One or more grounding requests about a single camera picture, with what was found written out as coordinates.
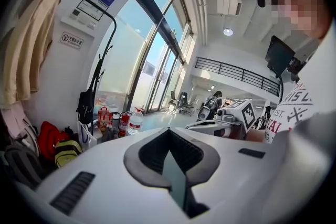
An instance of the ceiling light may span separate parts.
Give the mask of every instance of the ceiling light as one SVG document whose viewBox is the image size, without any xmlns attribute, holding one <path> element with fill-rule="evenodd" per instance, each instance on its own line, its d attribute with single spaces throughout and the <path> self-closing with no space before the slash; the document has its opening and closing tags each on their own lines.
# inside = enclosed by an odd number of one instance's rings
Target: ceiling light
<svg viewBox="0 0 336 224">
<path fill-rule="evenodd" d="M 225 36 L 232 36 L 233 31 L 230 28 L 226 28 L 226 29 L 224 29 L 223 33 L 224 33 Z"/>
</svg>

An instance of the red fire extinguisher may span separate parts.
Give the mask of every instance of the red fire extinguisher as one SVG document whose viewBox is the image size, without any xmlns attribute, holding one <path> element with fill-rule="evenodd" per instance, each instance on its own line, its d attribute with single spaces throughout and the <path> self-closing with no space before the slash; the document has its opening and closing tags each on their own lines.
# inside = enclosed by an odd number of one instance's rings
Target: red fire extinguisher
<svg viewBox="0 0 336 224">
<path fill-rule="evenodd" d="M 119 126 L 119 137 L 123 137 L 126 135 L 129 120 L 130 120 L 130 115 L 127 112 L 122 112 L 120 126 Z"/>
</svg>

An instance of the white bag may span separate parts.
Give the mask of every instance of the white bag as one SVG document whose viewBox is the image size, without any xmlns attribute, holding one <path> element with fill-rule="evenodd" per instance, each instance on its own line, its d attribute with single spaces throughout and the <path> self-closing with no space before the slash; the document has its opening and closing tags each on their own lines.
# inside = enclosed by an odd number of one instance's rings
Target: white bag
<svg viewBox="0 0 336 224">
<path fill-rule="evenodd" d="M 97 144 L 97 139 L 93 137 L 93 135 L 89 132 L 89 129 L 85 124 L 82 124 L 80 121 L 77 121 L 77 129 L 78 129 L 78 140 L 83 152 L 92 148 Z"/>
</svg>

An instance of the black railing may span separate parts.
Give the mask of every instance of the black railing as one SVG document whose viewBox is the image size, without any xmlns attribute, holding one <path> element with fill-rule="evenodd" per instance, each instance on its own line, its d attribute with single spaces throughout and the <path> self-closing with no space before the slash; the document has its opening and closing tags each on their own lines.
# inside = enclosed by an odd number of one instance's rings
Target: black railing
<svg viewBox="0 0 336 224">
<path fill-rule="evenodd" d="M 279 84 L 244 68 L 228 63 L 197 57 L 195 68 L 237 79 L 279 96 Z"/>
</svg>

